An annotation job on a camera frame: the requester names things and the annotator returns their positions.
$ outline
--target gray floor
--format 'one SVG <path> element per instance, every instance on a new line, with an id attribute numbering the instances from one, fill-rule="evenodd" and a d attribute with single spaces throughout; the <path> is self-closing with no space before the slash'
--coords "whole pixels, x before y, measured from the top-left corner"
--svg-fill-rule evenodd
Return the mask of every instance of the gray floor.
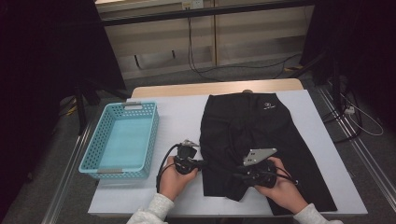
<path id="1" fill-rule="evenodd" d="M 265 62 L 243 63 L 244 66 L 265 66 L 277 63 L 281 60 Z M 296 65 L 298 57 L 286 63 L 286 66 Z M 216 78 L 223 81 L 269 79 L 277 76 L 282 70 L 282 64 L 269 68 L 246 68 L 233 67 L 216 69 L 203 76 Z M 289 74 L 282 74 L 280 77 L 287 77 Z M 138 86 L 167 85 L 182 83 L 212 82 L 214 80 L 198 76 L 192 71 L 177 72 L 167 75 L 154 76 L 150 78 L 134 78 L 126 80 L 128 93 Z M 327 114 L 330 110 L 324 104 L 321 93 L 314 87 L 310 75 L 301 77 L 304 87 L 310 92 L 311 97 L 320 115 Z M 100 92 L 103 97 L 101 106 L 106 102 L 111 102 L 112 96 L 105 92 Z M 375 118 L 375 114 L 363 99 L 359 99 L 361 108 Z M 92 111 L 100 106 L 87 105 L 88 117 L 92 118 Z M 371 132 L 378 132 L 376 125 L 364 118 L 364 128 Z M 326 124 L 326 128 L 333 140 L 345 138 L 337 122 Z M 3 223 L 41 223 L 50 205 L 53 194 L 62 178 L 64 169 L 72 154 L 72 149 L 78 140 L 78 116 L 61 116 L 56 126 L 55 132 L 49 142 L 46 153 L 40 163 L 33 171 L 33 181 L 26 183 L 11 205 Z M 385 132 L 381 136 L 371 136 L 363 132 L 360 135 L 361 141 L 368 147 L 379 166 L 384 170 L 390 180 L 396 180 L 396 133 L 385 127 Z M 346 168 L 353 175 L 353 182 L 361 195 L 364 204 L 369 212 L 361 217 L 332 217 L 343 220 L 345 223 L 396 223 L 396 213 L 389 205 L 381 189 L 375 183 L 370 173 L 367 171 L 361 158 L 350 142 L 346 141 L 337 144 L 336 148 L 343 159 Z M 92 193 L 95 189 L 95 181 L 90 177 L 75 172 L 73 182 L 70 185 L 64 206 L 56 223 L 125 223 L 128 218 L 99 218 L 87 214 Z M 213 219 L 170 219 L 170 223 L 214 223 Z M 287 219 L 246 219 L 245 223 L 292 223 Z"/>

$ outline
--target black shorts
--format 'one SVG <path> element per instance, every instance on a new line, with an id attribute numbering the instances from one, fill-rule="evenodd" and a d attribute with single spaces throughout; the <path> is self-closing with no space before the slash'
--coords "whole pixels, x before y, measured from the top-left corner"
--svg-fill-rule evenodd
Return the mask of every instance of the black shorts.
<path id="1" fill-rule="evenodd" d="M 208 161 L 203 169 L 204 195 L 239 201 L 248 186 L 238 178 L 236 167 L 251 149 L 276 148 L 274 155 L 301 185 L 300 192 L 319 212 L 336 211 L 323 177 L 289 110 L 275 93 L 210 95 L 201 122 L 201 154 Z M 274 215 L 290 214 L 269 204 Z"/>

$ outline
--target black cable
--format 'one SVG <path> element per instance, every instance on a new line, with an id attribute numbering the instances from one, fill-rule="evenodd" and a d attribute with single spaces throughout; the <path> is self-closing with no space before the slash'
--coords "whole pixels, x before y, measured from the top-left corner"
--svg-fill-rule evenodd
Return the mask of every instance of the black cable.
<path id="1" fill-rule="evenodd" d="M 163 176 L 163 172 L 165 172 L 166 169 L 168 169 L 169 167 L 171 167 L 172 165 L 175 165 L 175 163 L 169 164 L 165 167 L 163 167 L 163 170 L 161 171 L 161 176 Z"/>
<path id="2" fill-rule="evenodd" d="M 160 183 L 161 183 L 161 176 L 163 175 L 163 165 L 165 164 L 166 159 L 168 158 L 169 154 L 172 152 L 172 150 L 175 147 L 179 147 L 180 144 L 175 144 L 174 146 L 172 146 L 171 148 L 169 148 L 168 152 L 166 153 L 165 157 L 163 158 L 163 162 L 161 163 L 160 169 L 158 170 L 158 174 L 157 174 L 157 179 L 156 179 L 156 188 L 157 188 L 157 193 L 160 192 Z"/>
<path id="3" fill-rule="evenodd" d="M 354 93 L 353 91 L 350 91 L 350 92 L 351 92 L 351 94 L 352 94 L 352 96 L 353 96 L 354 103 L 355 103 L 356 107 L 359 107 L 359 103 L 358 103 L 358 100 L 357 100 L 357 98 L 356 98 L 355 93 Z M 359 124 L 361 127 L 363 127 L 363 123 L 362 123 L 362 119 L 361 119 L 361 112 L 360 112 L 359 110 L 355 113 L 355 116 L 356 116 L 356 119 L 357 119 L 357 121 L 358 121 L 358 124 Z M 360 134 L 361 134 L 361 128 L 359 128 L 354 134 L 350 135 L 349 137 L 344 138 L 344 139 L 341 139 L 341 140 L 333 141 L 333 142 L 334 142 L 335 144 L 343 143 L 343 142 L 346 142 L 346 141 L 349 141 L 349 140 L 352 140 L 352 139 L 358 137 Z"/>
<path id="4" fill-rule="evenodd" d="M 275 77 L 272 77 L 272 79 L 276 79 L 278 78 L 280 75 L 283 74 L 283 70 L 285 68 L 285 63 L 296 57 L 301 55 L 301 53 L 298 54 L 294 54 L 292 56 L 290 56 L 289 58 L 279 62 L 279 63 L 274 63 L 274 64 L 270 64 L 270 65 L 264 65 L 264 66 L 245 66 L 245 65 L 229 65 L 229 66 L 222 66 L 222 67 L 214 67 L 214 68 L 209 68 L 206 69 L 204 71 L 199 71 L 196 67 L 195 67 L 195 62 L 194 62 L 194 58 L 193 58 L 193 53 L 192 53 L 192 38 L 191 38 L 191 33 L 192 33 L 192 28 L 191 28 L 191 18 L 188 18 L 188 23 L 189 23 L 189 66 L 191 71 L 197 73 L 200 77 L 202 78 L 206 78 L 206 79 L 210 79 L 210 80 L 215 80 L 215 81 L 219 81 L 219 82 L 223 82 L 223 80 L 217 79 L 217 78 L 212 78 L 212 77 L 204 77 L 202 75 L 202 73 L 207 73 L 216 69 L 223 69 L 223 68 L 268 68 L 268 67 L 273 67 L 273 66 L 277 66 L 282 64 L 282 69 L 279 72 L 279 74 L 277 74 Z"/>
<path id="5" fill-rule="evenodd" d="M 280 175 L 280 174 L 277 174 L 277 173 L 272 173 L 272 172 L 267 172 L 267 171 L 260 171 L 259 174 L 260 175 L 272 175 L 272 176 L 276 176 L 276 177 L 281 177 L 281 178 L 289 180 L 294 185 L 298 185 L 298 181 L 293 179 L 293 178 L 291 178 L 290 175 Z"/>
<path id="6" fill-rule="evenodd" d="M 198 71 L 198 69 L 195 67 L 194 57 L 193 57 L 193 54 L 192 54 L 192 39 L 191 39 L 191 32 L 192 32 L 192 29 L 191 29 L 191 18 L 187 18 L 187 20 L 188 20 L 188 22 L 189 22 L 189 66 L 190 66 L 190 69 L 191 69 L 193 72 L 195 72 L 196 74 L 198 74 L 198 75 L 199 75 L 200 77 L 202 77 L 202 78 L 206 78 L 206 79 L 214 80 L 214 81 L 218 81 L 218 82 L 223 82 L 223 80 L 220 80 L 220 79 L 217 79 L 217 78 L 213 78 L 213 77 L 204 77 L 204 76 L 202 75 L 202 73 L 201 73 L 200 71 Z"/>

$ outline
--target person's right hand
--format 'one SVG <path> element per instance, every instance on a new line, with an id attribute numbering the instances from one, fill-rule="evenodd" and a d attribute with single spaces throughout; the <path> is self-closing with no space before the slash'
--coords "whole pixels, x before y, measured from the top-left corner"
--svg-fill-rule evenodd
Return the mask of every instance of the person's right hand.
<path id="1" fill-rule="evenodd" d="M 273 161 L 276 167 L 285 170 L 285 167 L 283 166 L 283 163 L 280 159 L 270 157 L 268 160 Z M 276 172 L 279 175 L 287 175 L 279 169 L 277 169 Z M 301 212 L 301 210 L 308 206 L 308 203 L 297 190 L 296 186 L 285 178 L 277 177 L 276 184 L 272 189 L 258 185 L 254 186 L 254 188 L 260 194 L 272 199 L 275 203 L 290 210 L 293 214 Z"/>

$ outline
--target metal bracket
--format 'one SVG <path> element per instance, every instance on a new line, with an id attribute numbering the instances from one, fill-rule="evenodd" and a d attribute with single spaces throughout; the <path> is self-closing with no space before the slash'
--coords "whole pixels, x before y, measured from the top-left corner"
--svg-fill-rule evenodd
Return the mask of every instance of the metal bracket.
<path id="1" fill-rule="evenodd" d="M 244 158 L 244 166 L 257 164 L 277 152 L 276 148 L 251 149 Z"/>

